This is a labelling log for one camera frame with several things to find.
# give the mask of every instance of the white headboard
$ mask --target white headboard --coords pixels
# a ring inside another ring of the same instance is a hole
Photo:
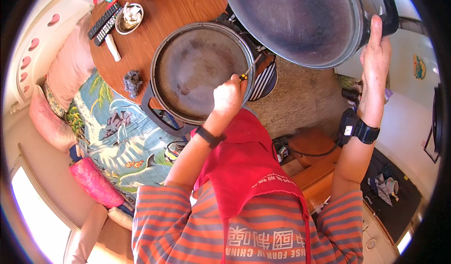
[[[51,0],[23,29],[8,70],[7,92],[13,92],[17,101],[10,106],[11,113],[30,103],[35,84],[43,83],[67,36],[92,8],[86,0]]]

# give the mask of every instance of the round griddle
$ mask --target round griddle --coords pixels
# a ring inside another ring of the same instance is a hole
[[[362,35],[360,0],[228,0],[240,23],[277,55],[328,68],[354,54]]]
[[[151,84],[174,117],[203,124],[214,108],[213,90],[252,62],[250,48],[233,30],[212,22],[192,23],[171,33],[157,49]],[[245,102],[254,74],[252,70]]]

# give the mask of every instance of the tv remote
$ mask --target tv remote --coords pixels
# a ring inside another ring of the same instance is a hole
[[[117,14],[121,11],[121,9],[122,7],[118,8],[117,11],[114,13],[114,15],[110,18],[110,20],[108,20],[102,27],[102,29],[100,29],[99,34],[97,34],[96,38],[94,39],[94,44],[96,44],[97,47],[103,43],[106,35],[110,33],[111,30],[113,30],[113,28],[115,27],[116,17]]]
[[[121,8],[120,3],[116,2],[112,7],[110,7],[102,17],[94,24],[94,26],[87,33],[88,38],[91,40],[94,36],[102,29],[105,23],[108,22],[110,17],[117,11],[117,9]]]

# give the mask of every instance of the striped shirt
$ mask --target striped shirt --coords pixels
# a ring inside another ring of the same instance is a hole
[[[207,182],[189,194],[175,187],[138,189],[133,219],[134,262],[220,263],[223,222]],[[361,263],[362,192],[352,191],[326,205],[318,228],[310,218],[312,263]],[[250,199],[229,220],[225,263],[305,263],[305,223],[299,198],[271,193]]]

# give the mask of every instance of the wooden table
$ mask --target wooden table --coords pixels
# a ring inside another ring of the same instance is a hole
[[[224,12],[225,0],[119,0],[135,2],[143,6],[144,19],[139,27],[128,35],[112,31],[121,60],[114,61],[105,42],[97,47],[90,41],[94,64],[105,82],[117,93],[135,103],[141,104],[150,81],[150,66],[156,48],[163,39],[177,28],[198,21],[208,21]],[[107,2],[95,5],[91,16],[91,26],[105,13]],[[131,99],[124,90],[123,76],[129,70],[138,70],[143,86],[137,98]]]

